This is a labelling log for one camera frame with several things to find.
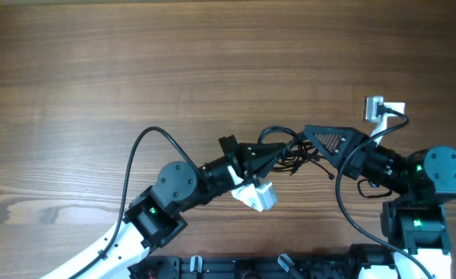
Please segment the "wooden table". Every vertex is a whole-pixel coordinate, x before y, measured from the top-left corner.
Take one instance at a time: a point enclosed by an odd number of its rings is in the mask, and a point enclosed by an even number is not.
[[[222,155],[219,137],[254,142],[268,125],[370,133],[362,98],[384,95],[407,103],[411,124],[383,145],[403,155],[456,148],[456,5],[408,3],[0,8],[0,277],[40,277],[107,231],[147,126],[166,129],[202,164]],[[129,201],[179,159],[147,136]],[[270,177],[272,211],[223,195],[185,212],[189,226],[157,254],[319,253],[367,242],[320,169]],[[361,198],[355,183],[342,185],[346,206],[381,236],[382,200]],[[456,278],[456,201],[447,216]]]

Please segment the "black cable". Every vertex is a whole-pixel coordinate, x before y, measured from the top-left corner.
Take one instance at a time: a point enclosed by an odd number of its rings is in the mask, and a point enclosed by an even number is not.
[[[402,255],[404,255],[406,258],[408,258],[409,260],[413,261],[426,275],[427,275],[427,278],[429,279],[433,279],[432,275],[430,275],[429,271],[426,269],[426,267],[424,265],[422,265],[416,258],[412,257],[412,255],[408,254],[407,252],[401,250],[400,248],[398,247],[395,247],[389,243],[387,243],[386,241],[383,241],[381,239],[379,239],[378,237],[376,236],[373,236],[371,233],[367,232],[366,230],[364,230],[362,227],[360,227],[354,220],[353,218],[348,214],[348,212],[346,211],[346,208],[345,208],[345,205],[343,204],[343,200],[341,199],[341,192],[340,192],[340,186],[341,186],[341,177],[343,176],[343,172],[345,170],[345,166],[350,162],[350,160],[353,158],[353,156],[359,151],[361,150],[363,147],[367,146],[368,144],[372,143],[375,139],[379,138],[380,136],[384,136],[384,135],[387,135],[389,133],[392,133],[398,129],[401,129],[403,128],[404,126],[406,126],[408,124],[408,122],[410,121],[409,118],[404,115],[403,113],[399,113],[397,111],[394,111],[390,108],[388,108],[386,110],[387,113],[392,113],[392,114],[395,114],[397,116],[400,116],[402,118],[405,119],[405,121],[403,121],[402,123],[396,125],[396,126],[393,126],[391,128],[388,128],[382,132],[379,132],[379,133],[376,133],[374,136],[371,136],[369,137],[366,141],[364,141],[363,143],[359,144],[345,159],[345,162],[343,162],[343,164],[341,165],[340,169],[339,169],[339,172],[338,172],[338,176],[336,177],[336,187],[335,187],[335,192],[336,192],[336,200],[338,201],[338,205],[339,205],[339,208],[341,210],[341,212],[343,212],[343,215],[345,216],[345,218],[350,222],[350,224],[356,228],[361,234],[363,234],[364,236],[367,236],[368,238],[376,241],[377,243],[389,248],[390,250],[393,250],[393,251],[396,251]]]
[[[362,192],[361,188],[360,188],[360,184],[362,182],[368,182],[369,185],[370,185],[370,180],[369,179],[362,179],[360,180],[358,183],[357,183],[357,189],[358,189],[358,193],[364,197],[364,198],[385,198],[385,197],[389,197],[390,195],[393,194],[393,190],[389,190],[387,193],[384,193],[384,194],[380,194],[380,195],[364,195],[364,193]]]
[[[303,142],[302,140],[299,140],[298,134],[290,128],[282,126],[269,126],[260,133],[257,143],[263,144],[262,141],[264,138],[271,133],[286,133],[293,137],[291,141],[286,144],[286,147],[280,154],[280,158],[277,162],[280,167],[273,167],[271,171],[290,172],[291,175],[296,173],[303,164],[311,162],[325,171],[329,179],[334,179],[334,174],[316,162],[324,157],[317,155],[318,150],[311,153],[311,150],[314,149],[315,146],[311,142]]]
[[[184,152],[184,150],[181,148],[181,146],[176,142],[176,140],[173,139],[173,137],[170,136],[166,131],[164,131],[162,128],[159,127],[149,127],[147,129],[144,129],[138,138],[136,138],[135,144],[133,144],[132,151],[129,154],[129,159],[128,159],[128,166],[126,167],[126,174],[125,174],[125,183],[122,187],[122,197],[121,197],[121,207],[119,208],[119,215],[118,215],[118,221],[116,222],[116,228],[114,230],[114,233],[112,234],[112,238],[109,241],[108,245],[98,254],[98,256],[95,257],[94,260],[92,260],[89,264],[87,264],[85,267],[80,269],[77,273],[75,273],[73,276],[70,277],[70,279],[75,279],[82,275],[84,272],[89,270],[91,267],[93,267],[100,259],[104,258],[107,252],[111,249],[112,245],[114,244],[114,241],[116,237],[118,236],[119,233],[119,227],[121,226],[121,221],[122,221],[122,216],[125,211],[125,203],[126,203],[126,192],[128,191],[128,180],[129,180],[129,173],[132,169],[132,163],[133,163],[133,157],[135,156],[135,151],[138,145],[140,144],[140,141],[150,131],[157,131],[161,133],[163,136],[166,137],[167,140],[176,148],[176,150],[180,153],[180,155],[184,158],[184,160],[194,169],[195,174],[197,177],[199,177],[203,182],[208,184],[207,179],[200,173],[200,171],[197,169],[197,166],[195,166],[194,162],[188,157],[188,155]]]

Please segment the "white connector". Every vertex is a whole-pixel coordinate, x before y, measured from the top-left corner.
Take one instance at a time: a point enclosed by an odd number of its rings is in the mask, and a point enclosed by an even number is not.
[[[380,113],[378,107],[384,105],[386,108],[395,110],[399,113],[405,113],[405,103],[400,102],[384,102],[382,96],[369,96],[364,98],[364,121],[370,123],[377,123],[372,134],[374,136],[376,133],[380,133],[388,128],[388,117],[397,116],[392,113]],[[382,136],[375,139],[375,143],[379,145]]]

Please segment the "robotic arm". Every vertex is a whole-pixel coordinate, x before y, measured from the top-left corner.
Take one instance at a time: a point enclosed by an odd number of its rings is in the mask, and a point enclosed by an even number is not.
[[[133,147],[125,189],[134,150],[150,130],[161,132],[183,155],[186,163],[167,164],[160,171],[157,182],[136,197],[124,215],[120,212],[123,217],[107,233],[44,278],[208,278],[202,275],[200,257],[189,262],[190,273],[182,268],[188,262],[178,259],[166,271],[168,275],[160,276],[156,273],[160,268],[152,268],[153,260],[148,261],[146,257],[164,247],[187,226],[181,212],[206,205],[227,191],[257,211],[270,210],[277,202],[273,184],[266,180],[270,171],[294,173],[307,162],[323,168],[318,163],[322,159],[339,170],[337,198],[345,216],[348,213],[339,195],[341,175],[355,180],[362,175],[372,187],[382,185],[389,189],[389,194],[393,191],[399,194],[395,200],[384,202],[382,207],[381,228],[388,238],[388,243],[383,245],[387,247],[354,244],[350,252],[338,260],[334,255],[326,264],[319,263],[331,267],[334,273],[330,278],[429,278],[412,257],[425,267],[430,277],[450,278],[451,243],[443,204],[456,198],[456,150],[438,146],[402,157],[380,146],[380,136],[395,128],[386,129],[381,119],[385,121],[390,114],[402,114],[382,103],[382,98],[372,98],[366,99],[365,107],[366,120],[378,123],[371,137],[353,128],[306,126],[303,132],[295,133],[291,129],[271,126],[262,131],[257,143],[238,143],[234,136],[220,138],[224,156],[199,168],[165,131],[148,128]],[[293,139],[289,143],[264,144],[263,138],[270,133],[288,133]],[[316,278],[317,273],[312,270],[317,263],[295,262],[286,254],[281,255],[277,263],[287,273],[277,278]],[[245,275],[240,278],[252,278]]]

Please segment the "wood grain surface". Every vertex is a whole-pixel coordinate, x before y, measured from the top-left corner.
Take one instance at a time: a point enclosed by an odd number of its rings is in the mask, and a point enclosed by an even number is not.
[[[163,127],[202,164],[222,155],[219,137],[253,142],[268,125],[370,133],[366,95],[407,103],[411,124],[383,145],[403,155],[456,148],[455,2],[0,8],[0,278],[40,277],[108,230],[147,126]],[[147,136],[129,201],[179,159]],[[318,253],[368,242],[320,169],[270,177],[272,211],[223,195],[185,212],[189,226],[157,254]],[[353,217],[381,236],[382,200],[360,198],[350,179],[342,188]],[[456,201],[447,215],[456,278]]]

